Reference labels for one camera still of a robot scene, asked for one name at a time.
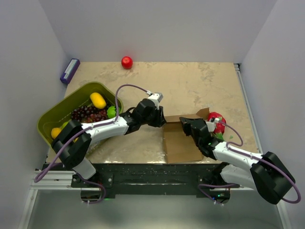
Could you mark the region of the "brown cardboard box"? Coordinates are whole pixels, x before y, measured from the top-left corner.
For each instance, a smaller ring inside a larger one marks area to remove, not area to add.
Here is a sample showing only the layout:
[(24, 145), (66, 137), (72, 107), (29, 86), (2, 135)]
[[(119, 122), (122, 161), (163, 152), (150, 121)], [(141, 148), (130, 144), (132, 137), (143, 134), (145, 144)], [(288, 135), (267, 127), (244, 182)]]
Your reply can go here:
[(186, 136), (180, 117), (206, 120), (210, 113), (209, 108), (200, 109), (195, 114), (179, 114), (166, 116), (166, 124), (163, 126), (163, 148), (165, 160), (168, 164), (192, 163), (204, 159), (191, 136)]

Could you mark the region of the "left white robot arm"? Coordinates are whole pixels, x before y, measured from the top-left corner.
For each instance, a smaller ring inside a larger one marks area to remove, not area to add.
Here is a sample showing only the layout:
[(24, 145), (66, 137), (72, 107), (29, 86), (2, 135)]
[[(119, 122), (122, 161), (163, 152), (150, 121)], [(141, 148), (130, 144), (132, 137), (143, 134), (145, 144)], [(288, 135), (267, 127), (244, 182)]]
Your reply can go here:
[(51, 147), (67, 169), (82, 176), (88, 187), (98, 184), (99, 176), (93, 164), (85, 157), (89, 147), (96, 142), (114, 136), (127, 135), (138, 131), (142, 125), (162, 127), (166, 120), (161, 98), (153, 94), (140, 101), (132, 112), (119, 114), (118, 119), (109, 119), (92, 124), (70, 121), (53, 140)]

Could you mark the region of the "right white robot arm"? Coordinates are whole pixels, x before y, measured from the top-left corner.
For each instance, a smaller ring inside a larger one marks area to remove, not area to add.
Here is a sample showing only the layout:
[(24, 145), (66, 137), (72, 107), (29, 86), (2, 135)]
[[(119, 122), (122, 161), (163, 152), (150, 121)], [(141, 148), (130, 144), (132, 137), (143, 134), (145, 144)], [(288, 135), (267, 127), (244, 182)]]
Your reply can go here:
[(191, 136), (197, 148), (205, 156), (223, 162), (224, 167), (212, 176), (217, 187), (241, 185), (256, 190), (259, 195), (271, 204), (285, 201), (287, 192), (294, 188), (299, 203), (301, 194), (295, 179), (279, 159), (272, 153), (257, 155), (241, 150), (242, 144), (226, 142), (214, 137), (212, 132), (218, 124), (226, 125), (220, 118), (212, 118), (209, 122), (201, 118), (179, 118), (186, 136)]

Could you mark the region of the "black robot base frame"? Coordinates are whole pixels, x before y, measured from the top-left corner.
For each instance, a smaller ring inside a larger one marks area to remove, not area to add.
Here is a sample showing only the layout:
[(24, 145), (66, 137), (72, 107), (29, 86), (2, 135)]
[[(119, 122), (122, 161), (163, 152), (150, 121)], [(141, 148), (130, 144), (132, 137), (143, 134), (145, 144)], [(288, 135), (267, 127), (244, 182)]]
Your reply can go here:
[(72, 173), (71, 187), (81, 199), (98, 203), (117, 195), (189, 195), (210, 197), (221, 204), (230, 199), (229, 185), (220, 176), (220, 164), (94, 164), (97, 173), (84, 181)]

